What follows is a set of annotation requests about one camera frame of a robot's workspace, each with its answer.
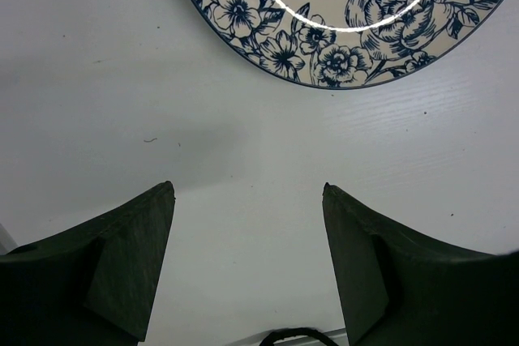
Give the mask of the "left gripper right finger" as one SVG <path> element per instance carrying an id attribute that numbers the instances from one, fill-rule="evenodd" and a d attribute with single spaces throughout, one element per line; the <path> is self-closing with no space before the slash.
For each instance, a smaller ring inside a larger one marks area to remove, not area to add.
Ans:
<path id="1" fill-rule="evenodd" d="M 517 253 L 437 240 L 331 184 L 322 206 L 349 344 L 517 344 Z"/>

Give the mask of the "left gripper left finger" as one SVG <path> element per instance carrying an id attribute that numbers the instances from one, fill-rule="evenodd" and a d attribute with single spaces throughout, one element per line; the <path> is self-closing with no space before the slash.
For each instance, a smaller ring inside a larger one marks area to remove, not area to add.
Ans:
<path id="1" fill-rule="evenodd" d="M 174 217 L 159 183 L 122 206 L 1 257 L 3 345 L 145 341 Z"/>

